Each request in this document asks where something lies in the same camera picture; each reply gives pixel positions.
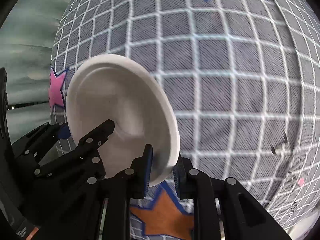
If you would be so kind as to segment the large white paper plate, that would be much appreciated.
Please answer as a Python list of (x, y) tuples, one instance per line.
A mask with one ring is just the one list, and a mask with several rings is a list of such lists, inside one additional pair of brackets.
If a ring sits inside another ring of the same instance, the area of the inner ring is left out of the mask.
[(66, 116), (73, 141), (110, 119), (113, 133), (99, 148), (106, 176), (128, 168), (153, 148), (150, 186), (166, 180), (180, 153), (180, 134), (171, 104), (157, 81), (137, 62), (98, 55), (74, 73), (67, 90)]

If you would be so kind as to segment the grey checked star tablecloth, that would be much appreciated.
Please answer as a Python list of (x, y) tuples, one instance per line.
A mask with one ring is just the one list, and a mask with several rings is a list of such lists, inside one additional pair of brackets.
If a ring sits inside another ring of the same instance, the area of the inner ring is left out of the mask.
[(70, 0), (51, 67), (144, 66), (176, 114), (181, 151), (233, 176), (292, 232), (319, 203), (319, 19), (306, 0)]

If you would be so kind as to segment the teal curtain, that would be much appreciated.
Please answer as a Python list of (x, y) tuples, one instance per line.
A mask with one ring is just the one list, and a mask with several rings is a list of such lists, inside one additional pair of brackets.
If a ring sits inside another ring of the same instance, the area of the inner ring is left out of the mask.
[(50, 120), (51, 52), (71, 0), (18, 0), (1, 26), (1, 67), (7, 71), (7, 122), (15, 142)]

